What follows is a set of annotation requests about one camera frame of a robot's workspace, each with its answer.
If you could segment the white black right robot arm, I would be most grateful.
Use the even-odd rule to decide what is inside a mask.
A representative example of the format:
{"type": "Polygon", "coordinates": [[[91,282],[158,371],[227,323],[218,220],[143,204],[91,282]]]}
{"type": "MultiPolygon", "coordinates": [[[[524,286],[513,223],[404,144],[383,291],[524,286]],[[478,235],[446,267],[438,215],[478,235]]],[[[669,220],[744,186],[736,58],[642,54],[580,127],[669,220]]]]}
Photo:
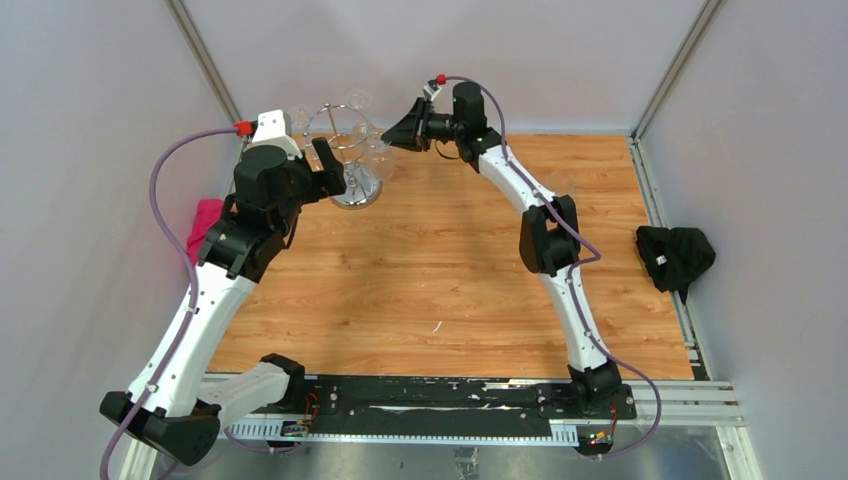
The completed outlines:
{"type": "Polygon", "coordinates": [[[620,414],[625,397],[618,364],[611,359],[583,288],[580,235],[574,200],[544,187],[512,152],[503,118],[492,127],[486,106],[494,96],[464,77],[452,88],[452,110],[438,113],[433,103],[443,80],[433,79],[410,111],[381,136],[400,149],[424,152],[433,143],[452,143],[459,158],[489,180],[521,215],[519,254],[525,268],[548,291],[563,332],[570,376],[568,398],[577,413],[620,414]]]}

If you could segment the clear wine glass front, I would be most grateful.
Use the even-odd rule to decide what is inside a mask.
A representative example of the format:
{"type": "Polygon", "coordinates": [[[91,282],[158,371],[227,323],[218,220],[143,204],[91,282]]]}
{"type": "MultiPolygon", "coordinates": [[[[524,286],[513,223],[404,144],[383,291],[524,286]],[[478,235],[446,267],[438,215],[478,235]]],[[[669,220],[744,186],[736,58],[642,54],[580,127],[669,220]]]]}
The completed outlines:
{"type": "Polygon", "coordinates": [[[382,134],[382,129],[368,133],[364,164],[377,179],[388,180],[395,172],[396,158],[392,147],[382,140],[382,134]]]}

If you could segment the patterned clear wine glass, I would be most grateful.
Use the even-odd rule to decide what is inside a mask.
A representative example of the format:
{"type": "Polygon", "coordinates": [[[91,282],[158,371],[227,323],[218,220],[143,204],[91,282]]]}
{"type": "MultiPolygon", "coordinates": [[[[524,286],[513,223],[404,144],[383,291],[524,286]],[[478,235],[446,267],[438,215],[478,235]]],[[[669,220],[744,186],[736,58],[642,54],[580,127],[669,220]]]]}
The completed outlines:
{"type": "Polygon", "coordinates": [[[543,185],[557,197],[573,196],[577,183],[573,176],[565,171],[554,171],[543,181],[543,185]]]}

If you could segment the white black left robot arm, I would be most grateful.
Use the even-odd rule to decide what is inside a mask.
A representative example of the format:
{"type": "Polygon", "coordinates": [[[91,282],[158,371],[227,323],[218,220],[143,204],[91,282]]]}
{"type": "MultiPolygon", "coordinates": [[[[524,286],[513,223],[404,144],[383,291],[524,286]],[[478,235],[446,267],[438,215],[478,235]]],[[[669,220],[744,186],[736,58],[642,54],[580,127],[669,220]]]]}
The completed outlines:
{"type": "Polygon", "coordinates": [[[124,391],[105,394],[101,414],[120,432],[185,466],[199,463],[223,430],[257,409],[310,413],[305,368],[267,354],[213,386],[203,381],[223,334],[272,260],[290,247],[303,206],[346,190],[344,167],[324,138],[312,142],[321,168],[281,146],[252,146],[234,169],[235,190],[205,235],[190,284],[156,352],[124,391]]]}

